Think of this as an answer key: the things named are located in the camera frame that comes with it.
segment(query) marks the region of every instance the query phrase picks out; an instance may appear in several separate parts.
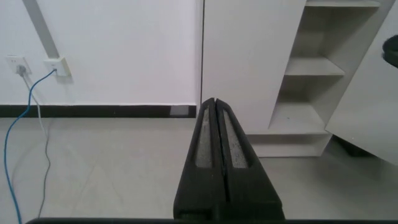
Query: black object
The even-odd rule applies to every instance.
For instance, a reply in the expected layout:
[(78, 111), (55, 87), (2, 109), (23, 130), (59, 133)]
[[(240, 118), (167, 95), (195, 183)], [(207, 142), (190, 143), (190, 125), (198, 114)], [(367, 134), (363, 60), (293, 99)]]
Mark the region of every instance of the black object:
[(373, 154), (355, 146), (344, 139), (333, 136), (333, 139), (352, 157), (374, 157)]
[(200, 109), (174, 201), (174, 220), (37, 218), (28, 224), (349, 224), (378, 220), (285, 220), (282, 203), (232, 109), (206, 100)]
[(383, 51), (384, 60), (395, 68), (398, 68), (398, 35), (385, 41)]

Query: tiled floor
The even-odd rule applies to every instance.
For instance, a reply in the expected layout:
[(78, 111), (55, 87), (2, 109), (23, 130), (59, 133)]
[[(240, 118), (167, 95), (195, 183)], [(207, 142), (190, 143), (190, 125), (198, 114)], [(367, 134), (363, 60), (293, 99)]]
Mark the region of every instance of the tiled floor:
[[(12, 119), (0, 119), (4, 139)], [(50, 126), (44, 217), (172, 218), (194, 119), (45, 119)], [(47, 162), (37, 119), (9, 138), (8, 168), (23, 221), (36, 217)], [(331, 143), (321, 158), (261, 159), (289, 219), (398, 219), (396, 168)], [(15, 223), (3, 165), (0, 223)]]

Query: shelf board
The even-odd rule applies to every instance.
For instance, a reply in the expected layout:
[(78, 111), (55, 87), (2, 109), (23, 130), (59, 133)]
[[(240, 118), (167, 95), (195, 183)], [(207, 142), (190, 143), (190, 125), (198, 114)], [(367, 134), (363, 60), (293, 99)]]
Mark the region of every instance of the shelf board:
[(331, 134), (308, 135), (248, 135), (258, 157), (320, 156)]
[(307, 0), (308, 7), (379, 7), (380, 3), (370, 0)]
[(345, 72), (322, 56), (291, 57), (285, 75), (344, 75)]
[(266, 134), (328, 134), (309, 102), (279, 98)]

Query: white door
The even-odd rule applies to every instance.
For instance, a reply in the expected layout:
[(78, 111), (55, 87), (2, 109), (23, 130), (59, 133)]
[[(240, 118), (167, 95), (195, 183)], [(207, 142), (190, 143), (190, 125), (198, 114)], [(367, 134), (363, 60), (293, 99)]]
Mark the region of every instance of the white door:
[(305, 0), (205, 1), (202, 101), (220, 98), (246, 134), (268, 132)]
[(398, 68), (383, 60), (382, 45), (397, 34), (395, 2), (326, 126), (393, 164), (398, 164)]

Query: wall outlet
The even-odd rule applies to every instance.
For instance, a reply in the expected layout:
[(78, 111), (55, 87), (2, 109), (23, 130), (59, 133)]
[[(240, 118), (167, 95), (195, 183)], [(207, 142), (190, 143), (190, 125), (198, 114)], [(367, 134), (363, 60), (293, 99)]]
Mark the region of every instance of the wall outlet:
[(30, 68), (27, 65), (24, 57), (16, 56), (16, 55), (7, 55), (6, 60), (7, 60), (7, 63), (10, 66), (13, 73), (17, 74), (18, 65), (25, 66), (25, 69), (26, 69), (25, 74), (31, 73)]
[(56, 76), (59, 77), (70, 76), (69, 67), (67, 61), (65, 60), (65, 57), (44, 60), (44, 65), (49, 72), (51, 72), (54, 69), (57, 69), (57, 71), (55, 72)]

